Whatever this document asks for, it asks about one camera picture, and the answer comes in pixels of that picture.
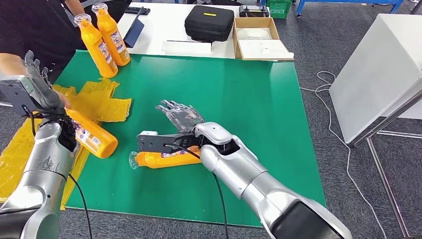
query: bottle cap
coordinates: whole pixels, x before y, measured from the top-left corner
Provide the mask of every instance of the bottle cap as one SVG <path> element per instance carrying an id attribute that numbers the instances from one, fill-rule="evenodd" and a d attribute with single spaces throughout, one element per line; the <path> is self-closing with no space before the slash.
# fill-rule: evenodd
<path id="1" fill-rule="evenodd" d="M 79 27 L 87 27 L 91 24 L 91 16 L 86 14 L 86 13 L 82 13 L 82 14 L 78 14 L 75 16 L 74 22 L 79 26 Z"/>
<path id="2" fill-rule="evenodd" d="M 107 10 L 108 6 L 103 2 L 96 3 L 92 6 L 92 11 L 99 16 L 105 15 L 107 13 Z"/>
<path id="3" fill-rule="evenodd" d="M 129 154 L 129 166 L 132 169 L 137 169 L 139 166 L 146 166 L 145 165 L 145 152 L 134 152 L 132 151 Z"/>

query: clear bottle cap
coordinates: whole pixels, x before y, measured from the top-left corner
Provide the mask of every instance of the clear bottle cap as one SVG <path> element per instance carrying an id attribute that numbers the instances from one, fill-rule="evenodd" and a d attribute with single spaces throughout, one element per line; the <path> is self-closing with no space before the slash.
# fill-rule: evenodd
<path id="1" fill-rule="evenodd" d="M 129 154 L 129 166 L 132 168 L 132 169 L 137 169 L 138 167 L 139 167 L 139 164 L 136 162 L 136 155 L 137 155 L 138 153 L 137 152 L 134 152 L 134 151 L 132 151 L 130 154 Z"/>
<path id="2" fill-rule="evenodd" d="M 89 26 L 92 22 L 91 16 L 86 13 L 76 15 L 73 21 L 80 27 Z"/>
<path id="3" fill-rule="evenodd" d="M 105 15 L 107 13 L 108 6 L 103 2 L 96 3 L 92 6 L 92 11 L 97 15 Z"/>

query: green crate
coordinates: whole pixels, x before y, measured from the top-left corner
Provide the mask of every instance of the green crate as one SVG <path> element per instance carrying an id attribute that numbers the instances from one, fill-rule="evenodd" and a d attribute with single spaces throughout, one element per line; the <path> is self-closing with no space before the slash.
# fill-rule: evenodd
<path id="1" fill-rule="evenodd" d="M 286 18 L 291 4 L 291 0 L 268 0 L 267 7 L 270 8 L 270 17 Z"/>

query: yellow plastic bag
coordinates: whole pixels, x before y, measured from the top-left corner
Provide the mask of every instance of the yellow plastic bag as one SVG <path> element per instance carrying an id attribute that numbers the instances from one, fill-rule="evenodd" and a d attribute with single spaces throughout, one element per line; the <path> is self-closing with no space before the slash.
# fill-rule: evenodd
<path id="1" fill-rule="evenodd" d="M 94 122 L 125 121 L 129 114 L 131 99 L 112 99 L 117 82 L 102 78 L 100 82 L 86 82 L 79 94 L 75 87 L 61 87 L 54 85 L 53 89 L 62 93 L 69 100 L 72 109 L 79 111 Z M 34 136 L 31 131 L 31 121 L 27 119 L 18 129 L 9 145 L 0 156 L 0 203 L 4 203 L 19 183 L 20 176 L 34 145 Z M 75 157 L 71 174 L 75 179 L 84 168 L 89 151 L 83 147 Z M 65 185 L 61 201 L 61 209 L 69 199 L 74 184 L 68 180 Z"/>

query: blue table leg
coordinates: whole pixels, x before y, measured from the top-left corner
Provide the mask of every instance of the blue table leg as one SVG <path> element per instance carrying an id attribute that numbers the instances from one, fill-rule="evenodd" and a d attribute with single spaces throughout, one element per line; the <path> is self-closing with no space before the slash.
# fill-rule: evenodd
<path id="1" fill-rule="evenodd" d="M 302 13 L 302 8 L 304 5 L 305 5 L 305 0 L 301 0 L 299 2 L 298 8 L 296 9 L 296 13 L 298 14 L 298 16 L 302 15 L 301 13 Z"/>
<path id="2" fill-rule="evenodd" d="M 396 13 L 399 7 L 400 7 L 400 4 L 393 4 L 393 8 L 391 9 L 390 13 Z"/>

